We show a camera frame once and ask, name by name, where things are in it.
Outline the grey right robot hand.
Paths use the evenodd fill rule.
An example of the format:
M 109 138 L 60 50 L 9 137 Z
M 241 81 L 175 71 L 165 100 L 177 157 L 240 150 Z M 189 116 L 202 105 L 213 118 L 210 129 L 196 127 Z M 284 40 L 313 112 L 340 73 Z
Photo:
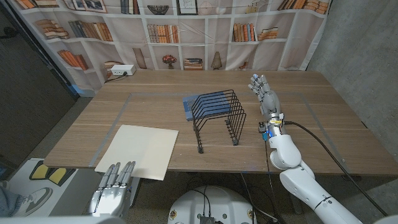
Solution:
M 279 98 L 275 91 L 270 88 L 264 75 L 259 76 L 254 74 L 251 77 L 248 87 L 260 102 L 260 111 L 264 117 L 264 121 L 269 121 L 272 118 L 280 118 L 282 110 Z

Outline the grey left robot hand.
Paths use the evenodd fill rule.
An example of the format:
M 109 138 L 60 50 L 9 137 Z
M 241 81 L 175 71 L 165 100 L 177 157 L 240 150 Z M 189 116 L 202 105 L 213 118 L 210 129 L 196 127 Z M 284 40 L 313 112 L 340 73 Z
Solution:
M 121 218 L 132 202 L 132 172 L 135 161 L 129 161 L 119 171 L 121 163 L 111 164 L 94 191 L 88 213 L 93 217 L 111 215 Z

